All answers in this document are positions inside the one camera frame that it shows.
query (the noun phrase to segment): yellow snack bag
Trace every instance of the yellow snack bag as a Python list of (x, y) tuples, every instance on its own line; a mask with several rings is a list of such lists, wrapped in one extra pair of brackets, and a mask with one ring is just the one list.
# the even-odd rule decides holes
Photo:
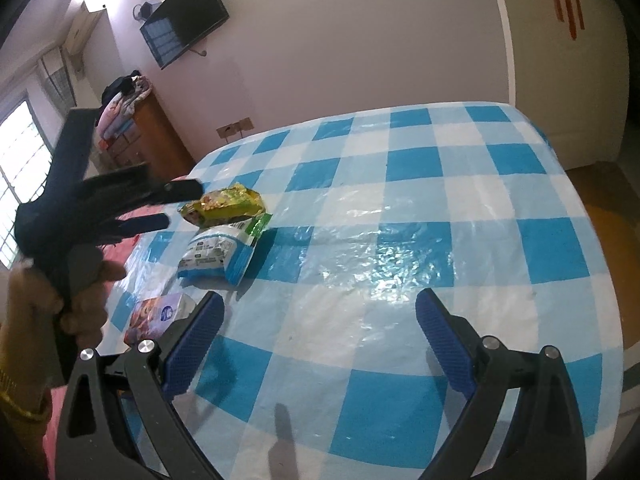
[(261, 213), (264, 213), (264, 203), (260, 193), (247, 189), (238, 182), (230, 187), (205, 193), (200, 200), (194, 200), (180, 208), (182, 217), (198, 227), (228, 224)]

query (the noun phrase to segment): ceiling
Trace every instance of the ceiling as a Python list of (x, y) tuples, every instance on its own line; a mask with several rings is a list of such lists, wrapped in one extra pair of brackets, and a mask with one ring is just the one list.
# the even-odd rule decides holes
[(0, 92), (64, 41), (78, 0), (30, 0), (0, 48)]

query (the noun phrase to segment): snack bag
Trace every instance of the snack bag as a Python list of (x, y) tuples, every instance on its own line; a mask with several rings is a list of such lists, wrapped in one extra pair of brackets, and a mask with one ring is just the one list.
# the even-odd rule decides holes
[(137, 302), (124, 342), (133, 346), (143, 339), (158, 339), (172, 322), (186, 318), (195, 306), (189, 296), (180, 292)]
[(237, 285), (270, 219), (270, 214), (263, 213), (198, 232), (178, 264), (178, 278), (223, 276)]
[(230, 187), (205, 193), (180, 208), (180, 214), (198, 227), (229, 224), (264, 213), (264, 203), (257, 191), (236, 182)]

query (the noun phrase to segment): wooden dresser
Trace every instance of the wooden dresser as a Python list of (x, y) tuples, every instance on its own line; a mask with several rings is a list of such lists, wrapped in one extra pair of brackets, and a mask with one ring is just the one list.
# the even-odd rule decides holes
[(188, 174), (195, 166), (191, 154), (151, 94), (136, 105), (134, 126), (119, 136), (107, 153), (120, 168), (148, 162), (163, 180)]

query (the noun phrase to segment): white wall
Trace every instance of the white wall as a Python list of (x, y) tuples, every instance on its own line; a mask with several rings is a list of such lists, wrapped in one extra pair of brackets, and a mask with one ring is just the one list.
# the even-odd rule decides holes
[(144, 1), (105, 0), (124, 72), (151, 78), (196, 159), (223, 144), (217, 127), (247, 116), (259, 132), (368, 108), (508, 100), (496, 0), (223, 0), (230, 19), (196, 46), (208, 56), (187, 52), (162, 72), (132, 18)]
[(78, 108), (99, 108), (100, 98), (95, 94), (86, 75), (79, 78), (79, 75), (74, 71), (68, 59), (66, 59), (66, 67), (68, 69), (69, 79), (71, 80), (71, 86), (74, 89)]
[(580, 0), (585, 29), (577, 25), (572, 40), (560, 1), (564, 22), (553, 0), (505, 0), (516, 106), (546, 133), (565, 169), (616, 160), (629, 85), (622, 14), (613, 0)]
[(82, 51), (86, 80), (100, 100), (104, 88), (125, 75), (107, 13), (98, 19)]

